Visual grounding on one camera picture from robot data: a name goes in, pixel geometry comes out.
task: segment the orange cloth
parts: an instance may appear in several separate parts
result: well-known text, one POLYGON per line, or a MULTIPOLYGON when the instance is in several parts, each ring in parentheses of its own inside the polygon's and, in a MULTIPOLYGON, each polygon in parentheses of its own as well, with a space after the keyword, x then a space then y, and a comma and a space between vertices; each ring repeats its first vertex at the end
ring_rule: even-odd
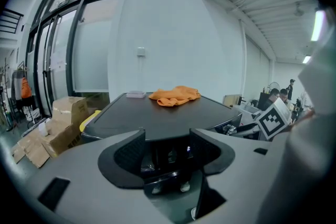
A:
POLYGON ((180 105, 200 97, 197 89, 186 86, 177 86, 171 91, 158 89, 149 96, 150 99, 157 100, 157 103, 161 106, 180 105))

